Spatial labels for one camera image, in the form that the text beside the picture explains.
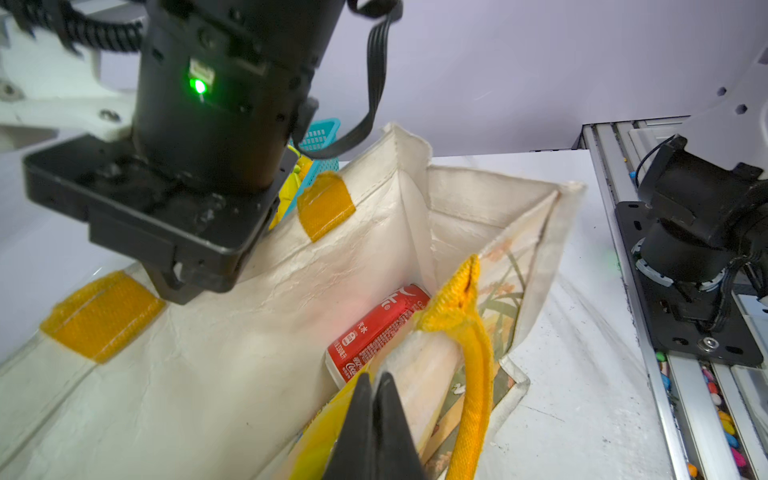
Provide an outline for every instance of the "red soda can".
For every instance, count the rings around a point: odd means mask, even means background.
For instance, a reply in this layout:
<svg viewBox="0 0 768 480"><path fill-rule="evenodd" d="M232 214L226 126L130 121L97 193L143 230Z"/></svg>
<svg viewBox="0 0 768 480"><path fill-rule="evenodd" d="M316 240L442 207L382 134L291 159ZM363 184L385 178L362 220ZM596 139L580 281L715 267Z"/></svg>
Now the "red soda can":
<svg viewBox="0 0 768 480"><path fill-rule="evenodd" d="M427 306L429 295L412 283L387 296L326 350L326 367L342 388L390 341L413 313Z"/></svg>

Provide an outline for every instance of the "yellow candy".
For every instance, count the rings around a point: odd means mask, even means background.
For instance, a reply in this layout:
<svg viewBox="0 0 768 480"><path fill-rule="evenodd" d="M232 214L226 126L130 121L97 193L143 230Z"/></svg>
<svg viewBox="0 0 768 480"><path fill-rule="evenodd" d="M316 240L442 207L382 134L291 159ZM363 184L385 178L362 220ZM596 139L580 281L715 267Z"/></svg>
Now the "yellow candy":
<svg viewBox="0 0 768 480"><path fill-rule="evenodd" d="M736 435L736 429L733 427L733 423L723 419L720 419L720 423L723 424L723 430L725 430L727 433L730 433L731 435Z"/></svg>
<svg viewBox="0 0 768 480"><path fill-rule="evenodd" d="M725 420L726 422L733 423L733 419L730 418L730 415L728 415L727 413L723 412L722 410L718 410L717 411L717 416L720 417L720 420Z"/></svg>

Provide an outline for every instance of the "black ribbon cable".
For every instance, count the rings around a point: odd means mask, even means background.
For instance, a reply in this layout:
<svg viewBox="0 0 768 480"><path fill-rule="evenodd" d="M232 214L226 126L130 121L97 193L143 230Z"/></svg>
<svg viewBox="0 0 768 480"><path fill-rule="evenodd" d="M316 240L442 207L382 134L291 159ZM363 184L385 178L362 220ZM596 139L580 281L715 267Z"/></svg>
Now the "black ribbon cable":
<svg viewBox="0 0 768 480"><path fill-rule="evenodd" d="M368 35L368 114L346 135L320 150L305 151L299 147L299 143L303 140L299 135L305 132L294 131L293 146L302 155L315 160L328 160L352 150L360 145L373 130L373 120L376 118L376 109L379 108L386 81L386 46L389 26L402 17L401 0L372 0L361 8L357 8L357 0L347 0L347 5L356 14L368 18L385 17L384 21L373 27Z"/></svg>

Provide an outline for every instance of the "blue candy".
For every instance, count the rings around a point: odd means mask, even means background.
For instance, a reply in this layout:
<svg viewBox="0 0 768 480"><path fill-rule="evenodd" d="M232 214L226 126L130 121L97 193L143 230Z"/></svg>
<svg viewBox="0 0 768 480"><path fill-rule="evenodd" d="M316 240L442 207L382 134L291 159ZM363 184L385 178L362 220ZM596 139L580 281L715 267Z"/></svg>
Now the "blue candy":
<svg viewBox="0 0 768 480"><path fill-rule="evenodd" d="M725 438L728 440L728 445L734 447L735 449L738 449L739 448L739 441L736 440L736 437L734 437L733 435L731 435L728 432L723 432L723 433L725 433Z"/></svg>

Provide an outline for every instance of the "yellow strap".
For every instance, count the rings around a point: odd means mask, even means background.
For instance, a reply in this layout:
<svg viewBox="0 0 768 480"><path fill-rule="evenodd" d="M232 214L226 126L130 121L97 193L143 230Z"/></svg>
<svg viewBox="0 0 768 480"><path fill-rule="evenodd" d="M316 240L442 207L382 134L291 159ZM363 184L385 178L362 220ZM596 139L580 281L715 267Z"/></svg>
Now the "yellow strap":
<svg viewBox="0 0 768 480"><path fill-rule="evenodd" d="M331 171L317 175L315 183L296 199L296 209L304 231L313 242L355 213L344 180Z"/></svg>
<svg viewBox="0 0 768 480"><path fill-rule="evenodd" d="M110 273L54 307L40 330L104 363L138 336L165 306L123 271Z"/></svg>
<svg viewBox="0 0 768 480"><path fill-rule="evenodd" d="M443 331L462 347L467 390L446 480L475 477L493 408L493 350L477 312L480 262L469 257L453 278L417 313L417 329Z"/></svg>

